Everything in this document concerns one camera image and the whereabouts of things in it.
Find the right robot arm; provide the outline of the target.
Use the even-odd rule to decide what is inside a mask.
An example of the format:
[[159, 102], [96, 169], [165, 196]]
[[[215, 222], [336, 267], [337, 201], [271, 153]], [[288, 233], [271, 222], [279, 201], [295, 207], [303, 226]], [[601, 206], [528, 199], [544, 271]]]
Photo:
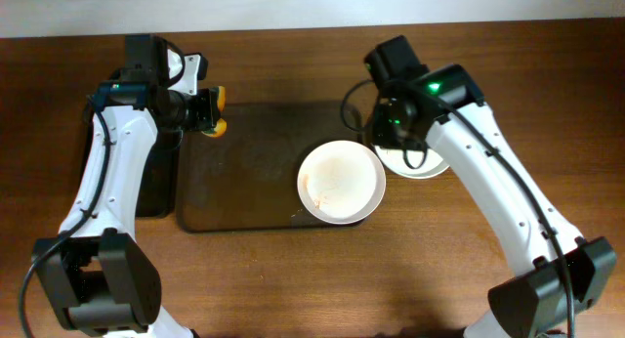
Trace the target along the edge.
[[603, 236], [586, 239], [549, 201], [504, 138], [484, 93], [459, 64], [430, 70], [405, 36], [364, 57], [378, 94], [368, 123], [376, 147], [439, 155], [498, 238], [514, 277], [487, 293], [489, 309], [465, 337], [575, 334], [617, 256]]

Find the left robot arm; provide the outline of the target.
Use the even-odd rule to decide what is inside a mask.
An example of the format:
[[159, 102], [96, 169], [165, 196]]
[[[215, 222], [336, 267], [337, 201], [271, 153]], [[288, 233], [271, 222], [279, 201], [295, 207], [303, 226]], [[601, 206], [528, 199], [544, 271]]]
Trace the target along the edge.
[[156, 35], [125, 38], [125, 64], [86, 99], [92, 142], [55, 237], [36, 240], [37, 277], [60, 326], [89, 337], [193, 337], [162, 305], [160, 275], [136, 241], [136, 209], [161, 134], [222, 136], [226, 90], [201, 89], [208, 62]]

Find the white plate top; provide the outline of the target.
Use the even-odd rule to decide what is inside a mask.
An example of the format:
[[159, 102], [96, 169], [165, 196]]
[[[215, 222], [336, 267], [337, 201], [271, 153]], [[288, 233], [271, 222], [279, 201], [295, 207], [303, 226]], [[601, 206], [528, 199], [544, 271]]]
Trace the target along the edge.
[[386, 191], [378, 156], [354, 141], [332, 141], [312, 150], [299, 167], [297, 192], [319, 221], [347, 226], [371, 215]]

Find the green and yellow sponge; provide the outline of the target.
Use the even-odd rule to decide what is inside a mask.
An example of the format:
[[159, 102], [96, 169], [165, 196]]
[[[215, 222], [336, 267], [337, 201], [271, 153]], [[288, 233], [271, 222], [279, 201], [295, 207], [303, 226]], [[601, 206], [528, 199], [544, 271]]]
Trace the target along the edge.
[[226, 107], [226, 88], [217, 86], [208, 89], [208, 126], [202, 133], [210, 138], [220, 138], [227, 130], [227, 122], [222, 117]]

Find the grey-white plate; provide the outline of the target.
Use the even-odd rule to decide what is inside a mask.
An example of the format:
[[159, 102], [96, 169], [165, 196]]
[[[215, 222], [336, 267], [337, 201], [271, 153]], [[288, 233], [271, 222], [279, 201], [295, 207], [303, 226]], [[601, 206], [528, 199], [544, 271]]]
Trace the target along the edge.
[[375, 146], [374, 150], [386, 168], [408, 179], [430, 179], [449, 168], [448, 163], [430, 148], [422, 152]]

